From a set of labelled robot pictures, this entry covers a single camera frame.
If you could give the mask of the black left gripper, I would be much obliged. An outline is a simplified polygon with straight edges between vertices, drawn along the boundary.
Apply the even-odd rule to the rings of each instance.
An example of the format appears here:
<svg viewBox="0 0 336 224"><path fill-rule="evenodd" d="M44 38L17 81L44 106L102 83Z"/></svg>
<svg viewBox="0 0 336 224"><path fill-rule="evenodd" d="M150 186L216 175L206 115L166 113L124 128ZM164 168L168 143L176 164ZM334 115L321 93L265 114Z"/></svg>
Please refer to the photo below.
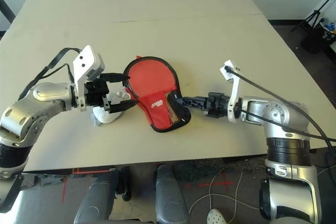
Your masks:
<svg viewBox="0 0 336 224"><path fill-rule="evenodd" d="M109 113L126 111L138 104L136 100L125 100L117 104L110 104L107 98L109 89L106 82L122 82L130 79L123 73L102 73L101 79L86 82L85 87L85 105L100 107Z"/></svg>

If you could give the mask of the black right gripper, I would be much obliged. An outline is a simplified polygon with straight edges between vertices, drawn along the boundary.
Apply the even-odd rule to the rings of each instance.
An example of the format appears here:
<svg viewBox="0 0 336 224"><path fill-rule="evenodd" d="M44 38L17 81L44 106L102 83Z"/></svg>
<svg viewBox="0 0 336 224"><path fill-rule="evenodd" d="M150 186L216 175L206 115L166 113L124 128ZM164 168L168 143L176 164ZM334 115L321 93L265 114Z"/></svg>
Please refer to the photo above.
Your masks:
<svg viewBox="0 0 336 224"><path fill-rule="evenodd" d="M230 96L217 92L209 92L208 97L196 96L177 98L177 102L182 106L195 109L206 109L206 115L211 118L227 117L229 101Z"/></svg>

